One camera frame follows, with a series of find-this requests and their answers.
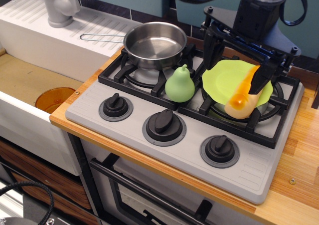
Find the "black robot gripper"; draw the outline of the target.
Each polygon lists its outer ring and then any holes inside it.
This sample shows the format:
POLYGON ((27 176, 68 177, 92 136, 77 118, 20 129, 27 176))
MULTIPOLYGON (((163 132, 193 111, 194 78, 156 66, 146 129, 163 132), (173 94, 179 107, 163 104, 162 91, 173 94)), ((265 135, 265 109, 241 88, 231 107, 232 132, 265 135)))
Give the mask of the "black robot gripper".
POLYGON ((276 82, 288 70, 301 50, 279 29, 281 20, 288 26, 300 20, 286 21, 286 0, 240 0, 237 10, 213 6, 204 8, 203 62, 211 70, 224 48, 230 47, 261 63, 253 75, 250 95, 257 95, 269 81, 276 82))

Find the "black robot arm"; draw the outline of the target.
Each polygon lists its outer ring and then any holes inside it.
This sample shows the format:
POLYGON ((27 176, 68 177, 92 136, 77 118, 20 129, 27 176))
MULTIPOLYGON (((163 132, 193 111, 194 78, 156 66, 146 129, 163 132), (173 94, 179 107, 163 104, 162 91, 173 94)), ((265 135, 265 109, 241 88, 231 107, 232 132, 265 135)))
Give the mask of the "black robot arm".
POLYGON ((203 43, 204 65, 210 70, 230 47, 261 64, 249 94, 258 94, 276 76, 285 74, 301 50, 279 29, 286 0, 240 0, 236 11, 208 6, 203 43))

